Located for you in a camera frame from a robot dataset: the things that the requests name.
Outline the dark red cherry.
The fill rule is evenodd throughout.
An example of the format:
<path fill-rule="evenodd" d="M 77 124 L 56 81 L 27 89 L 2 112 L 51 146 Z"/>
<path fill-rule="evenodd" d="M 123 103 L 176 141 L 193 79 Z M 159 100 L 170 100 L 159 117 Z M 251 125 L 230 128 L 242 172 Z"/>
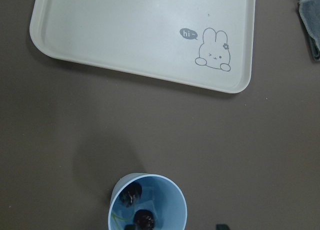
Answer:
<path fill-rule="evenodd" d="M 130 207 L 140 200 L 142 191 L 138 182 L 132 182 L 120 192 L 119 199 L 125 207 Z"/>
<path fill-rule="evenodd" d="M 155 218 L 151 211 L 146 209 L 138 210 L 133 218 L 137 229 L 152 230 L 155 228 Z"/>

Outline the light blue plastic cup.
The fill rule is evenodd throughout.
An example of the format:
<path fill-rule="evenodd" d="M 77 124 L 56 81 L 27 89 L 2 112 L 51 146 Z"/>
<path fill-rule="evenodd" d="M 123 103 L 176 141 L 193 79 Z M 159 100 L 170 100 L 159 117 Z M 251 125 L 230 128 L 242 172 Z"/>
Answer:
<path fill-rule="evenodd" d="M 142 186 L 139 201 L 125 207 L 120 201 L 120 192 L 130 183 Z M 156 174 L 131 173 L 119 179 L 110 200 L 108 229 L 137 229 L 134 215 L 140 209 L 153 213 L 154 229 L 185 229 L 187 223 L 187 204 L 180 188 L 170 179 Z"/>

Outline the cream rabbit tray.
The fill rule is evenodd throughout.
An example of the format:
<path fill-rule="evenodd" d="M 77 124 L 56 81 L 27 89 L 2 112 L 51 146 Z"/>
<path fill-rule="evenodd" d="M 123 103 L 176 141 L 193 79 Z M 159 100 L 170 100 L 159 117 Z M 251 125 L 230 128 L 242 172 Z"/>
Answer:
<path fill-rule="evenodd" d="M 55 59 L 226 93 L 251 80 L 256 0 L 35 0 L 29 33 Z"/>

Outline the grey folded cloth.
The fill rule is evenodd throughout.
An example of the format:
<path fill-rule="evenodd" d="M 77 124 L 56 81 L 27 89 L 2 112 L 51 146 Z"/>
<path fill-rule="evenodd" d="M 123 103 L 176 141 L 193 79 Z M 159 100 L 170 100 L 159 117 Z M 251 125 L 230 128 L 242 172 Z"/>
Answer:
<path fill-rule="evenodd" d="M 304 24 L 312 58 L 320 61 L 320 0 L 298 0 L 299 16 Z"/>

